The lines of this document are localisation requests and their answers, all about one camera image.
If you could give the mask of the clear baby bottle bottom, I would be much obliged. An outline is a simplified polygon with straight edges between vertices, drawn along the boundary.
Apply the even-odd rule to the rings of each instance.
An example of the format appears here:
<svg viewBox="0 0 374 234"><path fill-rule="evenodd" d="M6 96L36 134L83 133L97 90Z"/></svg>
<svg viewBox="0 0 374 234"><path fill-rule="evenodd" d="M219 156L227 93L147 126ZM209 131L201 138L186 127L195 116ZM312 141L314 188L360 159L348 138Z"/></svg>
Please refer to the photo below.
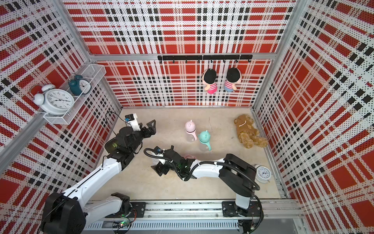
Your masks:
<svg viewBox="0 0 374 234"><path fill-rule="evenodd" d="M202 151L202 152L208 152L211 150L211 146L210 146L210 143L207 142L207 143L200 143L199 144L199 149Z"/></svg>

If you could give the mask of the mint green bottle cap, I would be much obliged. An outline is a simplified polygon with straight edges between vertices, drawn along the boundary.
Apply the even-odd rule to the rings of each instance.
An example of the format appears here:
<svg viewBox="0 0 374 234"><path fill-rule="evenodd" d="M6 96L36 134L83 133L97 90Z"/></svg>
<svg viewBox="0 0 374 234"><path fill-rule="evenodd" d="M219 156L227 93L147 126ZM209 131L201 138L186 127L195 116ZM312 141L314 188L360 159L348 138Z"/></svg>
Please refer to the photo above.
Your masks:
<svg viewBox="0 0 374 234"><path fill-rule="evenodd" d="M201 143L208 143L210 142L211 135L208 130L205 130L198 135L198 138Z"/></svg>

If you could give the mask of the clear baby bottle top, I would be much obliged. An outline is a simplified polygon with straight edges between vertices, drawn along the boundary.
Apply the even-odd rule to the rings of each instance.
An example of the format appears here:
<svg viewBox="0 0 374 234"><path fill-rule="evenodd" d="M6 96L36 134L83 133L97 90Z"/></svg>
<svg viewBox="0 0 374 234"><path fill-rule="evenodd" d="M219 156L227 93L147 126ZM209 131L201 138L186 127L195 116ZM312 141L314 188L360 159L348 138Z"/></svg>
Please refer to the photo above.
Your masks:
<svg viewBox="0 0 374 234"><path fill-rule="evenodd" d="M187 139L188 142L194 142L194 141L196 141L195 134L189 134L189 133L187 133L186 134L186 139Z"/></svg>

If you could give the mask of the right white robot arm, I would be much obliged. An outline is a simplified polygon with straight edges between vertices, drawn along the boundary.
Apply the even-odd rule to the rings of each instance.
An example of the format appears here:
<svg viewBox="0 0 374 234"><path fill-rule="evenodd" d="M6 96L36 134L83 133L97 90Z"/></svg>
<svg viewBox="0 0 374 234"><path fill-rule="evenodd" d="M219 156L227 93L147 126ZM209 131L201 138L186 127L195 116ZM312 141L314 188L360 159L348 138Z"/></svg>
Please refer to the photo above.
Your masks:
<svg viewBox="0 0 374 234"><path fill-rule="evenodd" d="M241 210L249 209L255 192L260 190L259 184L255 182L257 169L233 154L226 154L223 159L214 161L184 158L173 148L146 148L144 154L159 161L152 167L159 176L174 171L183 181L203 177L219 178L235 192L235 204Z"/></svg>

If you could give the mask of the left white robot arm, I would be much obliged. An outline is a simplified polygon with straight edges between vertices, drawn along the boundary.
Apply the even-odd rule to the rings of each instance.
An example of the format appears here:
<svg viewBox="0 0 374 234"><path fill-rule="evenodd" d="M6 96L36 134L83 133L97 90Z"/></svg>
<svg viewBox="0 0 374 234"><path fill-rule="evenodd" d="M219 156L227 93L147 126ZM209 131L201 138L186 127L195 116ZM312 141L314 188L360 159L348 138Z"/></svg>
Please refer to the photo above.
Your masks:
<svg viewBox="0 0 374 234"><path fill-rule="evenodd" d="M99 202L90 198L111 178L122 172L139 153L142 141L156 134L152 120L140 131L127 126L105 144L110 153L102 165L62 193L54 192L45 201L40 231L45 234L80 234L85 227L108 215L129 215L133 211L129 196L113 193Z"/></svg>

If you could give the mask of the clear baby bottle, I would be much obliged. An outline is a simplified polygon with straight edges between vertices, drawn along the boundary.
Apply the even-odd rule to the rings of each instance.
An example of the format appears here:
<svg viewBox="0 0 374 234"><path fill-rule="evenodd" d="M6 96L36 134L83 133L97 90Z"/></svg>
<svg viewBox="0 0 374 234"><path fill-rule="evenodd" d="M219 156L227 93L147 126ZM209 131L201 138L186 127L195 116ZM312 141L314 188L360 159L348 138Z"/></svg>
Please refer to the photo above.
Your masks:
<svg viewBox="0 0 374 234"><path fill-rule="evenodd" d="M188 142L194 142L194 141L196 141L195 134L189 134L189 133L187 133L186 134L186 139L187 139Z"/></svg>
<svg viewBox="0 0 374 234"><path fill-rule="evenodd" d="M207 142L207 143L200 143L199 144L199 149L202 151L202 152L208 152L211 150L211 146L210 146L210 143Z"/></svg>

